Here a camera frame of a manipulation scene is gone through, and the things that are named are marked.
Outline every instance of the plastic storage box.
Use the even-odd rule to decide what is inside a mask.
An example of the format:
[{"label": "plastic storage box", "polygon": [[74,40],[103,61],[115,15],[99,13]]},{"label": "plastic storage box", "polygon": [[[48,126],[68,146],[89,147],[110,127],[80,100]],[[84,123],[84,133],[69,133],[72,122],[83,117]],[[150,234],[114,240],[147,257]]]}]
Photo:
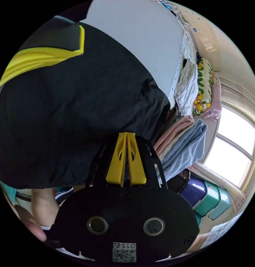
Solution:
[{"label": "plastic storage box", "polygon": [[190,176],[190,181],[186,187],[182,190],[180,195],[194,207],[197,203],[205,198],[207,194],[207,188],[204,180]]},{"label": "plastic storage box", "polygon": [[212,220],[215,220],[219,216],[221,216],[230,207],[231,204],[228,192],[220,187],[218,187],[218,189],[221,199],[220,203],[209,212],[209,218],[211,218]]},{"label": "plastic storage box", "polygon": [[194,211],[194,213],[195,213],[195,216],[196,216],[196,219],[197,219],[197,223],[200,226],[200,223],[202,221],[202,217],[196,211]]},{"label": "plastic storage box", "polygon": [[220,203],[220,192],[217,185],[212,184],[208,181],[204,181],[207,194],[206,196],[199,201],[195,206],[194,210],[201,215],[201,217],[206,216],[212,209],[217,207]]}]

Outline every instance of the wall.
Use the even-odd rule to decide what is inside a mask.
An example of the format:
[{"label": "wall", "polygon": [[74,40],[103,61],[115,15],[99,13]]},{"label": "wall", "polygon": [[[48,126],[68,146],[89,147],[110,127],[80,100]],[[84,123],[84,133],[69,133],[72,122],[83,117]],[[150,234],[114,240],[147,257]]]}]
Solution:
[{"label": "wall", "polygon": [[175,2],[168,2],[177,5],[181,14],[191,23],[190,28],[201,31],[200,33],[192,31],[198,50],[202,57],[209,60],[213,69],[219,71],[219,77],[239,85],[255,96],[255,75],[233,41],[215,24],[197,12]]}]

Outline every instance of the teal storage box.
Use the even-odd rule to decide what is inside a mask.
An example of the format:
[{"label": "teal storage box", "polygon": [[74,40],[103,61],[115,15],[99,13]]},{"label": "teal storage box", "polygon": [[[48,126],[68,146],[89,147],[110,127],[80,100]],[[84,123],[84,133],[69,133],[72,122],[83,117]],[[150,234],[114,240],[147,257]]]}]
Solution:
[{"label": "teal storage box", "polygon": [[221,216],[231,205],[230,196],[227,190],[220,187],[218,187],[218,189],[221,199],[219,204],[209,212],[209,218],[211,218],[212,220],[215,220],[219,216]]},{"label": "teal storage box", "polygon": [[197,219],[197,223],[200,226],[200,223],[202,221],[202,217],[196,211],[194,211],[194,213],[195,213],[195,217]]},{"label": "teal storage box", "polygon": [[206,216],[212,209],[214,209],[220,203],[220,192],[217,185],[212,184],[208,181],[204,181],[207,194],[199,201],[193,209],[201,216]]}]

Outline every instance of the pillow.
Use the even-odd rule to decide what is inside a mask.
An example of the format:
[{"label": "pillow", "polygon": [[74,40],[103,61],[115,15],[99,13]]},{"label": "pillow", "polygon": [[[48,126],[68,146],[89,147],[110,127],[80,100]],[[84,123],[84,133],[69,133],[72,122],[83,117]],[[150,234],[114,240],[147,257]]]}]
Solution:
[{"label": "pillow", "polygon": [[199,93],[193,103],[193,115],[200,115],[211,106],[212,78],[213,78],[213,69],[209,61],[205,58],[202,58],[198,64]]}]

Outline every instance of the sticker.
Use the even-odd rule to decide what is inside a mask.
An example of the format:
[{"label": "sticker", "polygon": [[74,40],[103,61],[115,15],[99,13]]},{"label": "sticker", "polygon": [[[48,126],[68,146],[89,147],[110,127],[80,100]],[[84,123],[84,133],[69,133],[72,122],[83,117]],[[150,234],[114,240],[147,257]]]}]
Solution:
[{"label": "sticker", "polygon": [[113,262],[137,262],[136,243],[113,243]]}]

